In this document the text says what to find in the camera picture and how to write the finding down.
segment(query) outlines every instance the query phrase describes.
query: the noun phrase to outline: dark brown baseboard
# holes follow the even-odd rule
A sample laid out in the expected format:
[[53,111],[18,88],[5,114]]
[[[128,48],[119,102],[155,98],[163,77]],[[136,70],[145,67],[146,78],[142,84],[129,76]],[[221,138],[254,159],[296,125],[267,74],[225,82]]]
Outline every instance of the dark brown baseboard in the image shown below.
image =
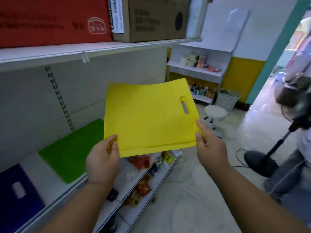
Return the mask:
[[246,104],[244,102],[238,101],[238,102],[236,102],[234,107],[237,108],[237,109],[240,109],[240,110],[247,111],[250,108],[250,106],[251,106],[250,104]]

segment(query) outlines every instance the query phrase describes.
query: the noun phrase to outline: jeans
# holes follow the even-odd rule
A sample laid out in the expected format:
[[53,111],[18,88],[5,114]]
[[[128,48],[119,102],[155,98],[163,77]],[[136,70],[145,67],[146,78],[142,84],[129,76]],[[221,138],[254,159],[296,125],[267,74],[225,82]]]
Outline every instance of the jeans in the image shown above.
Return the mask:
[[311,164],[299,150],[264,182],[264,188],[296,218],[308,226],[311,224]]

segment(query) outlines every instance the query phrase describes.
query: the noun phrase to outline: wicker basket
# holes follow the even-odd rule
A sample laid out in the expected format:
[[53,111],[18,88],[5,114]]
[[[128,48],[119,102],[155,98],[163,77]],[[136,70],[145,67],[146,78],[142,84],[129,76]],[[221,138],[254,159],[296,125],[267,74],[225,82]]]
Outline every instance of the wicker basket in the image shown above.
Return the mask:
[[218,90],[215,105],[220,106],[230,112],[233,110],[235,103],[240,98],[240,94],[229,90],[226,90],[229,92],[228,94],[224,94],[222,91],[223,89]]

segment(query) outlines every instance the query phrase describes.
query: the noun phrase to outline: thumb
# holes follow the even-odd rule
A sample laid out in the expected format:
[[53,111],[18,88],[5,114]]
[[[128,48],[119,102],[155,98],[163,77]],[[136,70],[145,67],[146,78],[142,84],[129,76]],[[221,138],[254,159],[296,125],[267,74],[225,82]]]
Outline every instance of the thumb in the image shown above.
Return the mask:
[[120,154],[119,154],[119,146],[117,142],[114,142],[111,146],[111,155],[110,159],[118,162],[120,159]]
[[195,138],[196,138],[196,148],[198,151],[203,150],[206,146],[204,143],[204,137],[199,133],[195,133]]

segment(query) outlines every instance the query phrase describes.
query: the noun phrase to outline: yellow bag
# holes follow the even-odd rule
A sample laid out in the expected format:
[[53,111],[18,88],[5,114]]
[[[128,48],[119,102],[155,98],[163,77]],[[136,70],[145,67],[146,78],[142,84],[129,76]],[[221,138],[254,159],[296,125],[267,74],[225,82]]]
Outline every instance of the yellow bag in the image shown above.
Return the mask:
[[104,139],[118,134],[121,157],[195,146],[198,118],[184,78],[154,85],[110,83]]

